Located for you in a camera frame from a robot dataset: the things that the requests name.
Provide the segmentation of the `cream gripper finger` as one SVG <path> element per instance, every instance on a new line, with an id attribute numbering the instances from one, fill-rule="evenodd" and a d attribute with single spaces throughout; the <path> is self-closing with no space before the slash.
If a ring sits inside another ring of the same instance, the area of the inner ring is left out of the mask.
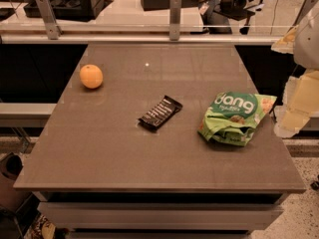
<path id="1" fill-rule="evenodd" d="M 306 70 L 299 78 L 290 77 L 284 89 L 284 113 L 275 124 L 275 134 L 283 138 L 297 134 L 319 111 L 318 95 L 318 70 Z"/>
<path id="2" fill-rule="evenodd" d="M 283 37 L 271 46 L 271 50 L 281 54 L 292 54 L 294 50 L 296 32 L 297 27 L 291 28 Z"/>

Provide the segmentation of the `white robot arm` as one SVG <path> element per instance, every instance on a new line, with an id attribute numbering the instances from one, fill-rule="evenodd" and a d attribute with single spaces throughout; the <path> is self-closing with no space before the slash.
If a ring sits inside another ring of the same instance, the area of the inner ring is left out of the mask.
<path id="1" fill-rule="evenodd" d="M 306 69 L 298 79 L 288 79 L 283 99 L 285 111 L 274 127 L 277 136 L 288 138 L 319 111 L 319 13 L 310 10 L 271 50 L 292 54 L 294 62 Z"/>

